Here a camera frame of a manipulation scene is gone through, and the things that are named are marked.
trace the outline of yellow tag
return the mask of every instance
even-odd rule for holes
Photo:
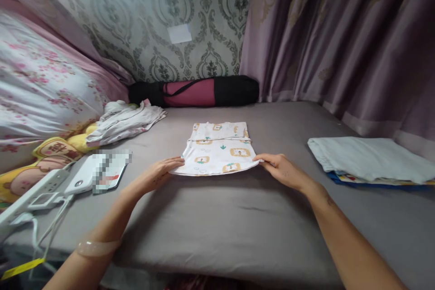
[[[34,267],[37,267],[39,264],[42,264],[44,262],[45,262],[45,258],[38,258],[38,259],[36,259],[34,261],[30,261],[30,262],[25,263],[23,265],[14,267],[13,269],[7,270],[3,274],[2,278],[1,278],[1,281],[6,280],[6,279],[8,279],[10,277],[13,277],[13,276],[15,276],[17,274],[20,274],[20,273],[26,272],[28,270],[31,270]]]

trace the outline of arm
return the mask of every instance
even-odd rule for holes
[[[347,219],[326,189],[283,154],[255,160],[282,184],[300,191],[313,208],[322,235],[347,290],[407,289],[378,252]]]
[[[86,240],[95,242],[120,240],[138,200],[144,194],[163,185],[170,177],[168,172],[182,165],[184,165],[184,159],[178,157],[160,161],[151,166],[121,191],[110,211],[91,231]],[[44,290],[95,290],[112,257],[113,253],[102,257],[85,257],[74,251],[46,284]]]

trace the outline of white paper note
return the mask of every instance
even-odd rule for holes
[[[192,35],[187,24],[168,27],[172,44],[192,41]]]

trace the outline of bed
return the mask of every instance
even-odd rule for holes
[[[335,185],[314,160],[307,140],[355,134],[320,106],[288,102],[167,111],[150,131],[113,146],[133,151],[118,189],[76,198],[54,239],[53,255],[72,252],[144,167],[181,154],[195,122],[246,121],[256,153],[284,153],[321,182],[410,289],[435,284],[435,193]],[[41,230],[54,215],[39,217]],[[5,245],[21,250],[31,246],[31,231],[19,230]],[[270,287],[342,287],[306,200],[261,167],[224,176],[176,176],[147,194],[132,214],[114,263],[234,277]]]

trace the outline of forearm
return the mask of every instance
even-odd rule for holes
[[[406,289],[322,186],[308,187],[304,194],[347,290]]]
[[[120,240],[131,212],[140,196],[128,188],[122,191],[107,215],[85,240],[112,242]],[[113,253],[101,257],[84,257],[74,251],[44,287],[51,289],[96,289],[109,266]]]

